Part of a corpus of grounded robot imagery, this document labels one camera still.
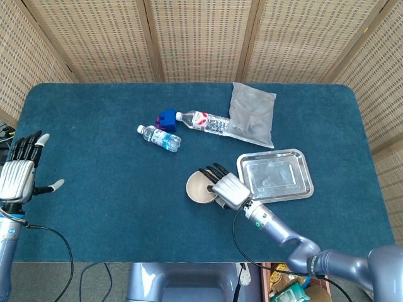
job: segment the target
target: bottle label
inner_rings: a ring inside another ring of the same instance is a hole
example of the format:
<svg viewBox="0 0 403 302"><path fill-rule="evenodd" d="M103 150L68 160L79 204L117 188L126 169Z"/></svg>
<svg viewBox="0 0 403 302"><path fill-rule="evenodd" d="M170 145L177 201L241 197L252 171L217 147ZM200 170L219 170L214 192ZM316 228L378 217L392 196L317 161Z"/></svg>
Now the bottle label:
<svg viewBox="0 0 403 302"><path fill-rule="evenodd" d="M197 130L204 130L207 125L208 114L196 111L191 121L193 128Z"/></svg>
<svg viewBox="0 0 403 302"><path fill-rule="evenodd" d="M151 142L165 148L166 143L169 140L169 136L169 133L166 133L165 131L162 131L160 129L155 129L151 137Z"/></svg>

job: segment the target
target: plastic bag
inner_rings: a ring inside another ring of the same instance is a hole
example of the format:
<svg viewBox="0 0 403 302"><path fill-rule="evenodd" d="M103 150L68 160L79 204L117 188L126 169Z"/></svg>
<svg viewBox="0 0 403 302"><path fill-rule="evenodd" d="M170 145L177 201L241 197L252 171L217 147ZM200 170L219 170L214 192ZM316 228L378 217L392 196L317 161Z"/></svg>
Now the plastic bag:
<svg viewBox="0 0 403 302"><path fill-rule="evenodd" d="M233 84L230 121L223 135L274 148L271 142L271 122L276 94L241 83Z"/></svg>

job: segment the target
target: beige plate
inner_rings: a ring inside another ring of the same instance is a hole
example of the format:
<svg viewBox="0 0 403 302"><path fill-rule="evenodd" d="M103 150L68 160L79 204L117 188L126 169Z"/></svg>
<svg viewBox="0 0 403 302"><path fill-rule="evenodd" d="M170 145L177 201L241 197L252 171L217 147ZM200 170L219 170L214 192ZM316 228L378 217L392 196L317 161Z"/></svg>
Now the beige plate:
<svg viewBox="0 0 403 302"><path fill-rule="evenodd" d="M209 185L213 186L214 183L197 171L189 177L186 183L186 193L196 203L211 203L217 195L207 191Z"/></svg>

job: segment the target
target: table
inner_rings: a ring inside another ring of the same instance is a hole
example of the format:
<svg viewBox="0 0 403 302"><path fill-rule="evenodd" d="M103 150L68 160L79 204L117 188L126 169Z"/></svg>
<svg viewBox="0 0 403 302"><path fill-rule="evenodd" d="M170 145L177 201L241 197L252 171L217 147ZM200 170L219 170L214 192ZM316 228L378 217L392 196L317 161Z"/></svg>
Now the table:
<svg viewBox="0 0 403 302"><path fill-rule="evenodd" d="M270 209L322 249L365 256L394 241L352 90L340 85L250 84L277 93L272 137L277 150L297 148L307 159L314 195ZM136 129L159 112L195 109L227 116L232 84L40 84L29 93L16 137L50 133L37 185L59 178L57 192L25 207L31 223L66 236L75 261L237 262L234 211L186 196L187 178L220 162L267 151L229 137L178 126L177 153L146 142ZM281 261L277 247L245 218L239 242L256 261ZM53 234L25 230L17 261L67 261Z"/></svg>

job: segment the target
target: water bottle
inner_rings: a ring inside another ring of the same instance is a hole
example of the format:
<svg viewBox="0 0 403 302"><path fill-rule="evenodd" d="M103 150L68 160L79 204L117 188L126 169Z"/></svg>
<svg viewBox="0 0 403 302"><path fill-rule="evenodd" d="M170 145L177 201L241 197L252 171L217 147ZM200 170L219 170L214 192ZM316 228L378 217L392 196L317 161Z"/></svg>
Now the water bottle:
<svg viewBox="0 0 403 302"><path fill-rule="evenodd" d="M143 135L144 139L148 142L152 142L168 151L176 152L181 146L181 138L176 135L166 133L154 126L145 127L140 125L137 128L137 132Z"/></svg>
<svg viewBox="0 0 403 302"><path fill-rule="evenodd" d="M218 135L222 135L229 122L229 118L195 110L187 113L177 112L175 118L177 121L182 121L188 128Z"/></svg>

